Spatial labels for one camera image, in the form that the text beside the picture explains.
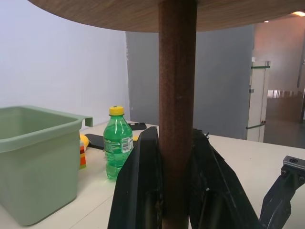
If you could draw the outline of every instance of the yellow object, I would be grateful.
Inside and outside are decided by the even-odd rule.
[[[124,114],[124,107],[122,106],[111,106],[109,108],[109,115],[119,116]]]
[[[80,135],[81,142],[84,143],[84,146],[87,147],[89,145],[89,139],[85,135]]]

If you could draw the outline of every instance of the plastic container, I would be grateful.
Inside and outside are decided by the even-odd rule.
[[[32,107],[0,109],[0,204],[23,226],[76,198],[83,119]]]
[[[124,108],[109,108],[110,121],[104,130],[106,173],[109,179],[116,179],[132,148],[132,129],[124,119]]]

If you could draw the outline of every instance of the wooden pole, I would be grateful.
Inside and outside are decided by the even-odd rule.
[[[196,20],[196,0],[159,3],[159,135],[166,208],[163,229],[188,228]]]

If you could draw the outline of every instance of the soda bottle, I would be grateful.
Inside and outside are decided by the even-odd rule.
[[[116,179],[133,148],[132,129],[124,119],[124,108],[109,108],[110,121],[104,130],[104,150],[107,157],[106,173]]]

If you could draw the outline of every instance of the gray wall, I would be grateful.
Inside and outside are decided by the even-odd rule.
[[[131,120],[158,124],[158,34],[127,32]],[[254,27],[197,33],[194,128],[245,138]]]

